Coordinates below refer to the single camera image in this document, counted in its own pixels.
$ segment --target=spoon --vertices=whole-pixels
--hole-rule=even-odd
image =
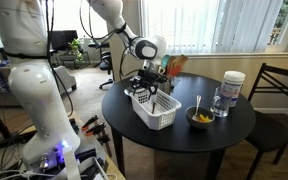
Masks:
[[[197,119],[198,119],[198,117],[197,117],[197,112],[198,112],[198,106],[200,105],[200,102],[201,102],[201,96],[200,96],[200,95],[197,95],[197,96],[196,96],[196,111],[195,111],[194,116],[192,117],[192,119],[194,119],[194,120],[197,120]]]

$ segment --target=window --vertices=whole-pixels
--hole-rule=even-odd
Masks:
[[[164,37],[168,54],[281,52],[288,42],[288,0],[142,0],[141,15],[143,36]]]
[[[45,12],[45,1],[42,0],[43,12]],[[79,38],[88,37],[83,30],[80,22],[80,3],[82,3],[81,17],[83,25],[88,34],[90,34],[89,26],[89,4],[83,1],[61,0],[54,1],[54,27],[53,30],[76,30]],[[49,22],[51,22],[52,16],[52,0],[48,0],[49,8]],[[92,9],[90,8],[90,17],[92,32],[94,37],[102,37],[107,34],[106,22]]]

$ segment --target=lid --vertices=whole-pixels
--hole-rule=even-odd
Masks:
[[[245,74],[239,71],[226,71],[224,78],[230,81],[244,81]]]

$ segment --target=dish rack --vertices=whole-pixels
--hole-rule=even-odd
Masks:
[[[176,110],[182,107],[182,104],[176,99],[157,89],[156,103],[153,110],[152,97],[148,90],[130,94],[133,110],[144,121],[148,128],[153,130],[163,129],[173,124]]]

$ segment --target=white canister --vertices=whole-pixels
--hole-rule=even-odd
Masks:
[[[224,96],[232,95],[231,105],[236,105],[238,96],[242,89],[245,74],[238,71],[226,71],[222,82],[222,93]]]

